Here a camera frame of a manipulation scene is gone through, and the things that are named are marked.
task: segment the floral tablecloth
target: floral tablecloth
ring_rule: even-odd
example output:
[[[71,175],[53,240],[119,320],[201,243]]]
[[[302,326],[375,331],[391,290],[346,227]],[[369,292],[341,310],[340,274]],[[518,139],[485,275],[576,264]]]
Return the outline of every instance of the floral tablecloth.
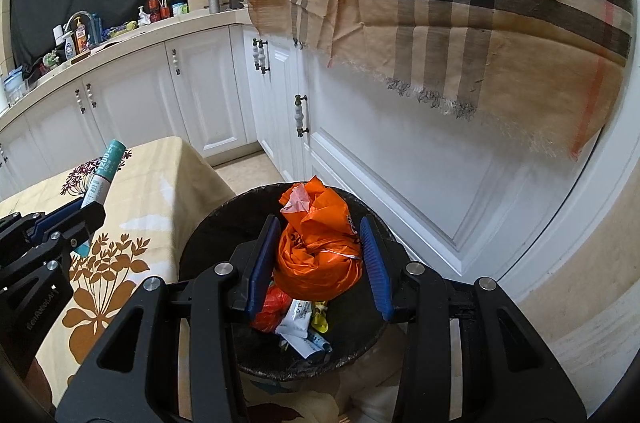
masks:
[[[52,212],[84,194],[98,160],[0,202],[0,217]],[[88,257],[72,260],[75,289],[45,339],[38,361],[57,404],[92,345],[149,275],[177,280],[182,250],[196,226],[233,191],[177,137],[127,150],[104,205],[107,216]]]

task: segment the cabinet handle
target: cabinet handle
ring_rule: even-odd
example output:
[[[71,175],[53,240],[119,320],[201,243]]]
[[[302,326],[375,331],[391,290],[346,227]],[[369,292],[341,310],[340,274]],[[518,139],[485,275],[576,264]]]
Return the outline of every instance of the cabinet handle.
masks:
[[[264,65],[265,61],[268,61],[267,53],[264,52],[264,47],[269,47],[269,43],[266,40],[258,40],[258,61],[259,61],[259,69],[260,72],[265,74],[268,70],[271,70],[271,67],[266,67]]]
[[[174,58],[175,74],[180,76],[180,67],[178,67],[178,53],[174,49],[171,51],[171,54],[173,55],[173,58]]]
[[[82,98],[80,98],[80,89],[76,89],[76,103],[78,104],[78,107],[80,107],[80,112],[82,112],[82,114],[84,114],[85,108],[82,106]]]
[[[260,70],[260,60],[258,59],[258,38],[254,38],[254,64],[255,70]]]
[[[296,119],[296,130],[298,131],[298,137],[302,138],[302,135],[305,132],[309,132],[308,128],[302,128],[302,121],[305,119],[305,115],[302,113],[302,100],[303,99],[307,99],[306,95],[305,96],[300,96],[299,94],[296,94],[296,114],[295,114],[295,119]]]
[[[94,101],[94,95],[91,92],[91,83],[87,83],[86,84],[86,96],[87,96],[87,98],[89,98],[89,101],[91,102],[91,106],[93,108],[95,108],[95,106],[98,105],[98,104],[95,103],[95,101]]]

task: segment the faucet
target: faucet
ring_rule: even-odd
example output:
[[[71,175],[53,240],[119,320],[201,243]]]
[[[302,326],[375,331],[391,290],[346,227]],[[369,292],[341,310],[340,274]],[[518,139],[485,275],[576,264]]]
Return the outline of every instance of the faucet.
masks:
[[[95,22],[94,17],[87,11],[78,11],[71,15],[71,18],[66,22],[63,32],[68,33],[71,30],[71,22],[79,16],[85,16],[89,19],[89,32],[91,33],[91,47],[99,46],[102,42],[102,32],[98,31],[98,24]]]

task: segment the crumpled plastic bag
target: crumpled plastic bag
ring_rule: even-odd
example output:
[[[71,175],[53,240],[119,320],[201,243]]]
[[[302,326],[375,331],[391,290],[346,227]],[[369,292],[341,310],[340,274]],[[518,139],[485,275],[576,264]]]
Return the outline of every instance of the crumpled plastic bag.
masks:
[[[289,221],[280,237],[273,278],[290,297],[327,301],[362,276],[362,252],[347,203],[313,177],[280,198]]]
[[[262,311],[255,315],[251,326],[264,333],[272,333],[289,311],[292,298],[276,284],[271,284],[264,298]]]

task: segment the door frame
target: door frame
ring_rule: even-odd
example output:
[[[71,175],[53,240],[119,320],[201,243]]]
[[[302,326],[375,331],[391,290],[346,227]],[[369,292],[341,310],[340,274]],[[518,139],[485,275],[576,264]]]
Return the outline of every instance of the door frame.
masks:
[[[604,219],[640,158],[640,0],[634,0],[636,35],[620,95],[580,177],[546,228],[500,278],[518,302],[561,268]]]

